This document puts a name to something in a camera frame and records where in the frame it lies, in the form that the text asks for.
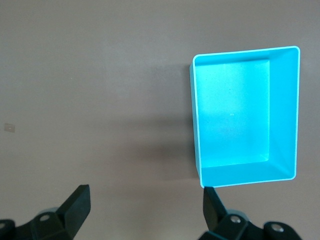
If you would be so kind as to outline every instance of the gray floor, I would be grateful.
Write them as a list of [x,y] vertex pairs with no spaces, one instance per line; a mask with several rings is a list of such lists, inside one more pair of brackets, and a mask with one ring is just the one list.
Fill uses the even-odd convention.
[[75,239],[198,239],[192,58],[297,45],[296,179],[218,193],[260,227],[319,239],[319,26],[316,0],[2,0],[0,218],[21,225],[90,184]]

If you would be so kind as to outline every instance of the blue plastic bin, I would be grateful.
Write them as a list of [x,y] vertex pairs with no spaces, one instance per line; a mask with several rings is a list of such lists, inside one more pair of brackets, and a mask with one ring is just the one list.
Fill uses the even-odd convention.
[[202,187],[296,176],[300,49],[199,54],[190,66]]

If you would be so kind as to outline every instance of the screw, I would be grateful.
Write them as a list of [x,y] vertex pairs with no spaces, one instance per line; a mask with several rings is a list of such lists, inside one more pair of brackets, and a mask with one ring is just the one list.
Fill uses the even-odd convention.
[[279,233],[283,233],[284,232],[284,228],[282,226],[280,226],[279,224],[273,223],[271,224],[271,228]]
[[235,223],[235,224],[241,223],[241,219],[240,219],[238,216],[236,216],[236,215],[232,215],[232,216],[230,217],[230,219],[231,219],[231,221],[232,221],[233,223]]
[[40,217],[40,222],[47,221],[49,218],[50,218],[50,216],[48,214],[43,215],[42,217]]

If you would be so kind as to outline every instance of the gray table surface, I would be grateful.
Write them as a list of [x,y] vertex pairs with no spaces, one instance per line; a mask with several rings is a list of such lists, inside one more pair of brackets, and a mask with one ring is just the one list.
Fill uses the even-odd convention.
[[259,227],[319,239],[319,26],[318,0],[2,0],[0,218],[21,225],[90,184],[76,240],[198,239],[194,55],[296,45],[297,177],[218,193]]

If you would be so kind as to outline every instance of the small square mark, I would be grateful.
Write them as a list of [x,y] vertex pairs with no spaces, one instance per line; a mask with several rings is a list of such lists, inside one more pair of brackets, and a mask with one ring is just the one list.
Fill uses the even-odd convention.
[[4,130],[9,133],[14,133],[16,131],[16,126],[10,123],[5,123]]

